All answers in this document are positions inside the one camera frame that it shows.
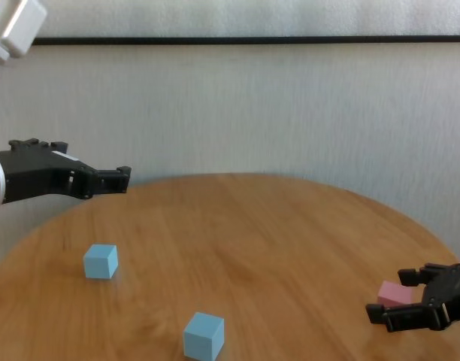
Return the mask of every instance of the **light blue cube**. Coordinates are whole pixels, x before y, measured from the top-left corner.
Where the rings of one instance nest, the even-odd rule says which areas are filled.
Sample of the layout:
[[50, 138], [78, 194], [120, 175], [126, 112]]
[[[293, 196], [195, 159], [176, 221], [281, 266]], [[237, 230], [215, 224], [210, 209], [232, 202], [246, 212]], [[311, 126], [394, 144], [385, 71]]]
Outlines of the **light blue cube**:
[[110, 279], [118, 268], [117, 246], [94, 244], [83, 257], [86, 278]]
[[223, 319], [197, 312], [183, 332], [183, 352], [199, 361], [215, 361], [224, 341]]

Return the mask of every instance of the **black stripe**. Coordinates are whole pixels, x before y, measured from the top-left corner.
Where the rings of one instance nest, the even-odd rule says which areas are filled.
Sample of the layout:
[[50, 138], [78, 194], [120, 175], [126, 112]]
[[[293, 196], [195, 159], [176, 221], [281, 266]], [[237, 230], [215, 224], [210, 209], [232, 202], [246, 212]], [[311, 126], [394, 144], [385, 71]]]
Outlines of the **black stripe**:
[[258, 45], [455, 43], [460, 35], [290, 36], [267, 38], [36, 38], [34, 45]]

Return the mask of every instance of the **cube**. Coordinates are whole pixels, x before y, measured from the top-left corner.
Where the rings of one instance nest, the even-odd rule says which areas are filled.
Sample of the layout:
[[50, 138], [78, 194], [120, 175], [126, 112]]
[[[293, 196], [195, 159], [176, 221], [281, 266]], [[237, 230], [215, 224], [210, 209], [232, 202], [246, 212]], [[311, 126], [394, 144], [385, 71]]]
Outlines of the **cube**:
[[94, 244], [83, 257], [86, 278], [110, 279], [118, 268], [117, 246]]
[[223, 319], [197, 312], [183, 332], [183, 352], [199, 361], [215, 361], [224, 341]]
[[384, 281], [379, 290], [377, 303], [385, 307], [409, 305], [413, 303], [413, 288]]

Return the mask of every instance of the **wood grain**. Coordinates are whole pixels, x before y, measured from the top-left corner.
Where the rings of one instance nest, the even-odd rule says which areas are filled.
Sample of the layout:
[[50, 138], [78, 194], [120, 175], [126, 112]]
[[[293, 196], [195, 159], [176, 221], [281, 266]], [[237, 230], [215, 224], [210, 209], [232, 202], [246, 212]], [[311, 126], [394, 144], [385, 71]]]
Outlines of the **wood grain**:
[[[93, 243], [111, 281], [84, 277]], [[51, 220], [0, 265], [0, 361], [184, 360], [196, 311], [225, 318], [228, 360], [460, 360], [460, 323], [388, 334], [365, 304], [397, 270], [457, 259], [370, 199], [307, 180], [182, 177]]]

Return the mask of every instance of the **white wall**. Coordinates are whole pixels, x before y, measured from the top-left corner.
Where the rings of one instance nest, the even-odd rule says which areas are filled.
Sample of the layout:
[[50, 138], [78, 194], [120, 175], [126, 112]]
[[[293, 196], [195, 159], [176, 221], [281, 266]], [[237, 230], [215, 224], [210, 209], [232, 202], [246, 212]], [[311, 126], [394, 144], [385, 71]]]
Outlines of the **white wall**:
[[[265, 171], [345, 187], [460, 256], [460, 44], [35, 47], [0, 69], [0, 150], [31, 137], [130, 165], [134, 183]], [[3, 207], [0, 259], [76, 203]]]

